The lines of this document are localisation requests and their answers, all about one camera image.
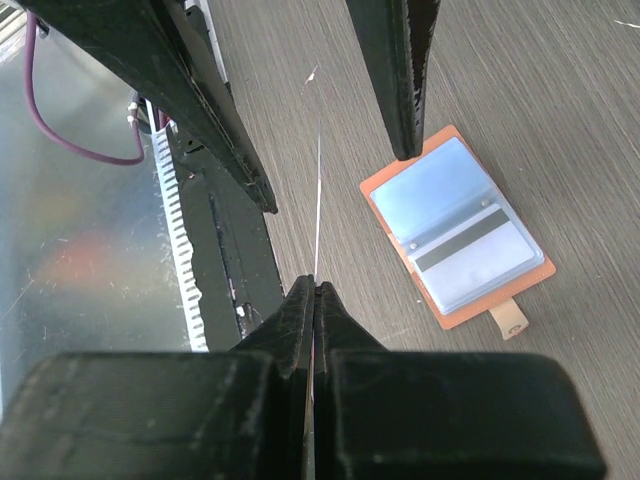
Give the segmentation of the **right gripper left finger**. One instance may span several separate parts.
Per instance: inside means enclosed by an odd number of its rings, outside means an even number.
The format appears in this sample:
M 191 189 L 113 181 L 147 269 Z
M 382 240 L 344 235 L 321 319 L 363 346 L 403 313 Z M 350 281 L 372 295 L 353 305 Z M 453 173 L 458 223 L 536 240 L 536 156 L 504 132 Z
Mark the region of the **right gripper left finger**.
M 275 313 L 232 349 L 268 362 L 245 427 L 252 437 L 253 479 L 305 477 L 314 303 L 314 278 L 297 278 Z

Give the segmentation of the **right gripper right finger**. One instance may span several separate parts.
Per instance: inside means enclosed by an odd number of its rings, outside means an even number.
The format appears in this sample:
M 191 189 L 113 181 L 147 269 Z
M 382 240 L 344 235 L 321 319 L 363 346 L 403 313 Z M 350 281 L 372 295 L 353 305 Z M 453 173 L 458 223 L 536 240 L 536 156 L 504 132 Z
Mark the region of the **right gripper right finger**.
M 314 300 L 314 459 L 315 478 L 333 479 L 333 413 L 329 357 L 333 350 L 386 351 L 346 310 L 330 282 L 316 288 Z

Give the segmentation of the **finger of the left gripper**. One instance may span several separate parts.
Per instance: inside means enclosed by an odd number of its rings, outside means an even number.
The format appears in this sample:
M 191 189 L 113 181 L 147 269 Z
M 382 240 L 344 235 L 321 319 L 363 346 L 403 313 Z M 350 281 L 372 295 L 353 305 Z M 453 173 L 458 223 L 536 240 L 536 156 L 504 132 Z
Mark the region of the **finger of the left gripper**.
M 437 0 L 346 3 L 395 158 L 422 152 L 427 65 Z
M 190 133 L 261 211 L 277 213 L 274 191 L 214 56 L 179 2 L 30 0 L 20 5 Z

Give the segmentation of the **tan leather card holder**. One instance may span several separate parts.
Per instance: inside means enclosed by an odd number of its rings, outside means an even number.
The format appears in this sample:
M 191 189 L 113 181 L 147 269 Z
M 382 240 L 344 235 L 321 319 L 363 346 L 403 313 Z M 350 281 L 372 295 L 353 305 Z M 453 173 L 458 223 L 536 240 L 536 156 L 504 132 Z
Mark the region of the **tan leather card holder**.
M 360 190 L 443 329 L 484 312 L 505 340 L 528 327 L 514 298 L 556 267 L 455 126 Z

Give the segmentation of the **white card with black stripe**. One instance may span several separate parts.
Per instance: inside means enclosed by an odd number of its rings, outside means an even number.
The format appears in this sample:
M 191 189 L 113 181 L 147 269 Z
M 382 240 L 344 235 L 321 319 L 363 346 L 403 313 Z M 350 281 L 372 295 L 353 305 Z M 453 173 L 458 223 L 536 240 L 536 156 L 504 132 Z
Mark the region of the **white card with black stripe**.
M 494 203 L 409 255 L 443 314 L 541 265 L 544 255 L 510 209 Z

